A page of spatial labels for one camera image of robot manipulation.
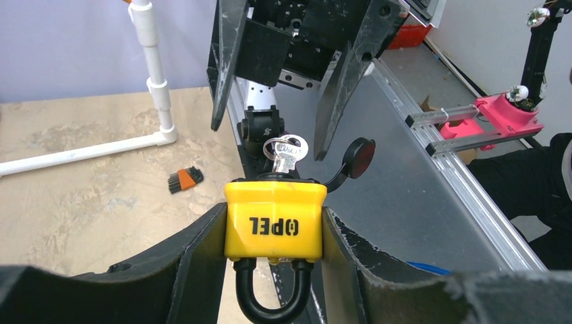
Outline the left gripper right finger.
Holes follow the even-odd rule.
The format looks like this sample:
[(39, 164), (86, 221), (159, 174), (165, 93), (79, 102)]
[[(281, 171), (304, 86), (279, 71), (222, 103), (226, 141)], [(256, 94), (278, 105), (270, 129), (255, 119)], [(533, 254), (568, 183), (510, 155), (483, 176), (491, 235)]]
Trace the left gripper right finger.
[(396, 259), (322, 210), (321, 260), (328, 323), (446, 323), (439, 277)]

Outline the small yellow padlock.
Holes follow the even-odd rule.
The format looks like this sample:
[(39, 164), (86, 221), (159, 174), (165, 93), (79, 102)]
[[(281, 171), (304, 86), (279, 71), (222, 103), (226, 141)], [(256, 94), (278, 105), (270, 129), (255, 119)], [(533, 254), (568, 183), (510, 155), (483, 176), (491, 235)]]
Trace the small yellow padlock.
[[(239, 307), (253, 323), (288, 323), (306, 307), (314, 263), (322, 257), (322, 206), (328, 193), (347, 178), (359, 178), (371, 164), (373, 139), (357, 138), (345, 151), (341, 167), (326, 183), (299, 179), (272, 170), (254, 179), (236, 179), (225, 185), (227, 225), (224, 255), (233, 262)], [(293, 291), (280, 308), (257, 301), (253, 287), (256, 261), (288, 261)]]

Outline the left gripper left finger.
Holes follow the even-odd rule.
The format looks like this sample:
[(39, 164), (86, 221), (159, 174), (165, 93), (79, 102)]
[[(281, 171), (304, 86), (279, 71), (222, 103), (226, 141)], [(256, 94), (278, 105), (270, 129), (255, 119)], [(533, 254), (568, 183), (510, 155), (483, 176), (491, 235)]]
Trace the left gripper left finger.
[(111, 265), (83, 273), (83, 316), (94, 323), (214, 323), (226, 260), (227, 205), (219, 203), (181, 231)]

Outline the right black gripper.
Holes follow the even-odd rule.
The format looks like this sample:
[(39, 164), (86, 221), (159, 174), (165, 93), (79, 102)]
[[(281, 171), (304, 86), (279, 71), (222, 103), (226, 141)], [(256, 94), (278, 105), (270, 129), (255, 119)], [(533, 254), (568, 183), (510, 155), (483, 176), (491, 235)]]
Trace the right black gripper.
[(316, 108), (314, 160), (326, 157), (349, 99), (409, 16), (406, 1), (217, 1), (207, 76), (211, 129), (222, 122), (234, 74), (265, 86), (285, 70), (321, 81), (341, 56)]

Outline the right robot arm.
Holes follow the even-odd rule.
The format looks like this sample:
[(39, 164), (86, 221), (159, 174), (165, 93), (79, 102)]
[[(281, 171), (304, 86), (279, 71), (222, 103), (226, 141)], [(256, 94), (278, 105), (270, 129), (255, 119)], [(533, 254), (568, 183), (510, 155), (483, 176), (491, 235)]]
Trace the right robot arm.
[(410, 10), (408, 1), (218, 1), (206, 70), (212, 130), (219, 129), (233, 81), (249, 81), (253, 98), (244, 104), (239, 131), (257, 155), (284, 130), (264, 94), (291, 75), (302, 79), (302, 88), (316, 88), (340, 53), (316, 110), (314, 158), (323, 160), (352, 94)]

